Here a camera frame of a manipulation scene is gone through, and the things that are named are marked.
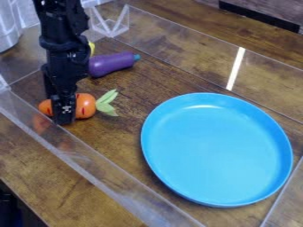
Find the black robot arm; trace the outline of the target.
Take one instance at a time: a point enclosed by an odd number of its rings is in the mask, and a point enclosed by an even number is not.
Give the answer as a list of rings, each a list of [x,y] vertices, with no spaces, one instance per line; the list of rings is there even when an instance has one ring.
[[[33,0],[33,4],[41,28],[38,44],[46,51],[41,66],[45,93],[53,122],[65,125],[76,120],[77,82],[89,71],[90,48],[82,35],[89,17],[80,0]]]

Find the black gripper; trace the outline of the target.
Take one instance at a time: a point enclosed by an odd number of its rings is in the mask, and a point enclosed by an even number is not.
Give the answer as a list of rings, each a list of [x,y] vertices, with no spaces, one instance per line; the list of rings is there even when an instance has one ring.
[[[66,125],[76,120],[74,92],[77,82],[88,76],[89,42],[80,35],[62,43],[40,36],[38,43],[46,50],[41,71],[46,98],[50,98],[52,119],[57,125]]]

